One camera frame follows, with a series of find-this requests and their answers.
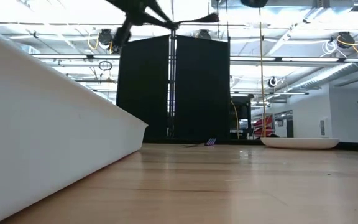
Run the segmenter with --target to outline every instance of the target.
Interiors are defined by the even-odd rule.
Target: ceiling duct
[[[211,0],[211,6],[216,9],[219,8],[241,9],[247,6],[241,3],[241,0]],[[311,9],[311,8],[333,8],[342,10],[350,10],[353,8],[355,0],[268,0],[265,9],[283,9],[287,7],[296,7],[298,9]]]
[[[352,54],[350,58],[356,58],[357,54]],[[358,72],[357,63],[344,63],[331,68],[322,68],[314,72],[300,81],[290,85],[287,91],[310,90],[335,79]]]

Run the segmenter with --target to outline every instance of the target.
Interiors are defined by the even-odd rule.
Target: black partition
[[[166,138],[169,36],[129,42],[121,52],[117,105],[146,122],[145,139]]]
[[[229,59],[227,42],[177,36],[175,138],[229,137]]]

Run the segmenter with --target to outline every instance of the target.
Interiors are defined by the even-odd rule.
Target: ceiling fixture
[[[261,8],[266,6],[267,0],[241,0],[241,3],[248,7]]]
[[[109,47],[113,39],[113,36],[111,35],[111,29],[102,29],[98,39],[100,44]]]
[[[269,80],[267,81],[267,85],[270,88],[277,86],[277,78],[276,77],[269,78]]]
[[[249,94],[253,94],[253,95],[261,95],[262,92],[260,91],[232,91],[230,92],[231,96],[245,96],[245,95],[249,95]],[[299,92],[286,92],[286,93],[279,93],[279,92],[265,92],[265,95],[309,95],[308,92],[304,92],[304,93],[299,93]]]
[[[50,54],[50,55],[32,55],[35,58],[42,59],[87,59],[86,55],[58,55],[58,54]]]
[[[350,32],[339,32],[339,36],[337,37],[338,47],[343,49],[348,49],[352,47],[355,43],[353,37]]]
[[[337,62],[338,58],[282,58],[283,62]]]
[[[209,30],[207,29],[200,29],[200,31],[196,34],[196,38],[212,40]]]

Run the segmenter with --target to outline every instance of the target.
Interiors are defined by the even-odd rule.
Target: red object
[[[263,128],[258,128],[254,131],[254,135],[259,137],[262,135],[262,132],[264,132]],[[266,136],[269,136],[271,134],[273,134],[273,129],[271,127],[266,127]]]
[[[265,122],[266,122],[266,126],[270,125],[273,123],[273,116],[267,116],[265,118]],[[255,122],[254,124],[254,128],[260,128],[263,126],[263,122],[262,122],[262,119],[259,119],[257,122]]]

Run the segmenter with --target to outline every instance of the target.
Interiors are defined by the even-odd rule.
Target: white plate
[[[332,149],[339,139],[328,138],[260,138],[268,147],[281,149]]]

